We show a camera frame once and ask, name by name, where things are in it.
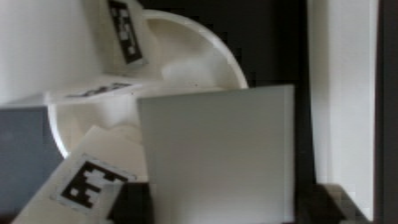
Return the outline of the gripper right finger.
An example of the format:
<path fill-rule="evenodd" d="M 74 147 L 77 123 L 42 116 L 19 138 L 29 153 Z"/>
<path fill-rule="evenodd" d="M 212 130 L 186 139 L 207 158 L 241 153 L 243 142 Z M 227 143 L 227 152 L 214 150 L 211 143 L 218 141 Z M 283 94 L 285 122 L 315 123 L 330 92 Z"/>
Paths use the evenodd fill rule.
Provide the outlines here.
<path fill-rule="evenodd" d="M 370 224 L 337 184 L 314 184 L 296 190 L 294 224 Z"/>

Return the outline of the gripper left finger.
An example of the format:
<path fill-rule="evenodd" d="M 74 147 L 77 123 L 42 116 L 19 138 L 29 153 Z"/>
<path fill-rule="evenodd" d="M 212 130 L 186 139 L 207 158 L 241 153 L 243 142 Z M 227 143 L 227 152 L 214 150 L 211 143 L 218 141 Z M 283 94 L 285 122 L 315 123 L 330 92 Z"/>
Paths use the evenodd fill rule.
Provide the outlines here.
<path fill-rule="evenodd" d="M 154 224 L 152 197 L 147 183 L 120 187 L 106 219 L 113 224 Z"/>

